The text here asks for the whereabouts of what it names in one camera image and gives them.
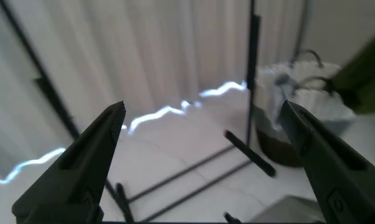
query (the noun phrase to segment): curtain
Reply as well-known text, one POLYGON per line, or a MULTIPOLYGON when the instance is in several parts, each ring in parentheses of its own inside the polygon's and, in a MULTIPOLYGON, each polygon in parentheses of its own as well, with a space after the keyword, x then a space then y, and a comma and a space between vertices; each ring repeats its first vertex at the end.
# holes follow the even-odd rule
MULTIPOLYGON (((129 126, 134 118, 155 113, 166 105, 181 108, 182 100, 199 101, 200 92, 225 82, 240 84, 246 75, 248 0, 7 2, 80 132, 117 101, 125 102, 125 124, 129 126)), ((290 58, 301 4, 256 1, 256 13, 262 17, 258 65, 290 58)), ((0 44, 0 54, 15 52, 9 46, 16 46, 17 38, 9 38, 13 42, 0 44)), ((11 162, 1 164, 5 167, 1 170, 10 170, 56 147, 67 147, 65 142, 70 138, 59 137, 67 133, 61 122, 47 118, 55 115, 42 96, 37 96, 40 93, 31 78, 37 71, 28 58, 19 53, 18 58, 1 63, 13 69, 13 85, 18 86, 12 93, 17 106, 12 105, 14 100, 0 99, 0 104, 8 105, 0 112, 7 116, 0 119, 0 126, 6 127, 0 130, 0 136, 5 136, 0 138, 0 158, 12 155, 11 162), (21 69, 21 61, 28 69, 21 69), (21 81, 21 75, 30 78, 21 81), (24 107, 34 108, 34 113, 16 113, 26 101, 30 104, 24 107), (11 127, 25 120, 28 122, 14 135, 11 127)))

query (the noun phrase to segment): laundry basket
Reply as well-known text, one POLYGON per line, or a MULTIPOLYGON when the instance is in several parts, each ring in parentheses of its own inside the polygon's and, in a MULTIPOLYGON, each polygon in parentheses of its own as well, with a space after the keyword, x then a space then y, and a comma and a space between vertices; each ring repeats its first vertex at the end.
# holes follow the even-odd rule
POLYGON ((253 116, 261 150, 269 159, 285 166, 302 166, 277 122, 284 100, 303 106, 338 136, 348 127, 355 114, 337 93, 321 89, 322 80, 339 69, 338 65, 320 61, 279 63, 258 69, 253 116))

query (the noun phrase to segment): green cloth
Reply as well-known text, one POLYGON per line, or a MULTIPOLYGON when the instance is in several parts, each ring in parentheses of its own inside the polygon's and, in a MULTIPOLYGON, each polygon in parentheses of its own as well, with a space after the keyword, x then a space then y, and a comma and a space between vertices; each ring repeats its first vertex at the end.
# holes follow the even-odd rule
POLYGON ((375 38, 329 84, 355 113, 375 113, 375 38))

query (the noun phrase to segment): white tiled floor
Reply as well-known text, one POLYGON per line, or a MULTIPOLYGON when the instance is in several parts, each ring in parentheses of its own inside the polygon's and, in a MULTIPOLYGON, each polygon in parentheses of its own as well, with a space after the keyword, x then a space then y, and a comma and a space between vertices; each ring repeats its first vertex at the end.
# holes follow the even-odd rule
MULTIPOLYGON (((223 137, 225 129, 244 139, 246 106, 246 93, 231 90, 220 97, 202 99, 202 107, 190 106, 185 116, 166 114, 141 124, 132 136, 123 132, 108 174, 109 180, 113 184, 121 182, 127 196, 131 197, 230 145, 223 137)), ((375 164, 374 127, 375 117, 361 118, 343 138, 375 164), (363 130, 371 136, 363 137, 363 130), (364 139, 369 139, 371 147, 364 143, 364 139)), ((258 147, 255 133, 252 136, 252 149, 265 157, 258 147)), ((135 220, 146 218, 246 160, 243 154, 233 149, 144 196, 130 205, 135 220)), ((224 222, 222 214, 228 211, 244 222, 286 195, 315 199, 303 169, 270 163, 277 170, 276 178, 268 177, 251 164, 155 221, 224 222)), ((14 223, 10 212, 12 203, 48 166, 50 164, 26 167, 9 185, 0 185, 0 223, 14 223)), ((121 211, 106 190, 100 205, 105 212, 104 220, 123 220, 121 211)))

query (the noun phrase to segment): metal rack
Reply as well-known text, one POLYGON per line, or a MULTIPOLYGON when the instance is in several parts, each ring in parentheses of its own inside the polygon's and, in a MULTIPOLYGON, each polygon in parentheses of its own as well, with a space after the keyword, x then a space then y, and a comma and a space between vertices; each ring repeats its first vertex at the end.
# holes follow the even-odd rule
POLYGON ((140 220, 139 222, 150 222, 151 220, 154 220, 155 218, 159 217, 160 215, 170 211, 171 209, 177 207, 178 205, 182 204, 183 202, 189 200, 190 198, 198 195, 199 193, 205 191, 206 189, 212 187, 219 181, 231 176, 232 174, 235 174, 239 170, 243 169, 244 167, 247 167, 252 162, 257 164, 261 169, 263 169, 269 176, 275 175, 275 169, 265 162, 261 157, 256 155, 254 151, 252 151, 250 146, 250 140, 251 140, 251 130, 252 130, 252 115, 254 113, 254 106, 253 106, 253 100, 254 100, 254 93, 255 93, 255 72, 256 72, 256 66, 257 66, 257 48, 258 48, 258 39, 259 39, 259 25, 260 25, 260 18, 259 16, 256 16, 254 14, 254 0, 251 0, 250 3, 250 27, 249 27, 249 51, 248 51, 248 62, 247 62, 247 89, 250 92, 249 96, 249 114, 247 118, 247 129, 246 129, 246 141, 243 143, 240 139, 235 137, 231 132, 226 131, 225 136, 226 138, 233 144, 231 146, 227 146, 224 149, 221 149, 220 151, 208 156, 207 158, 204 158, 203 160, 189 166, 188 168, 181 170, 177 172, 176 174, 168 177, 167 179, 164 179, 157 184, 154 184, 153 186, 147 188, 146 190, 128 198, 125 194, 125 191, 123 190, 123 186, 121 183, 116 183, 115 189, 112 187, 111 183, 106 183, 106 189, 110 192, 110 195, 124 214, 125 221, 127 223, 134 223, 135 219, 133 218, 133 214, 131 212, 129 204, 138 200, 139 198, 150 194, 151 192, 155 191, 156 189, 172 182, 173 180, 189 173, 190 171, 207 164, 210 161, 213 161, 214 159, 220 157, 221 155, 235 149, 236 147, 241 150, 250 160, 243 162, 233 169, 225 172, 224 174, 216 177, 215 179, 208 182, 206 185, 203 185, 202 187, 199 187, 198 189, 192 191, 191 193, 181 197, 180 199, 174 201, 173 203, 170 203, 169 205, 165 206, 164 208, 158 210, 157 212, 154 212, 152 215, 144 218, 143 220, 140 220))

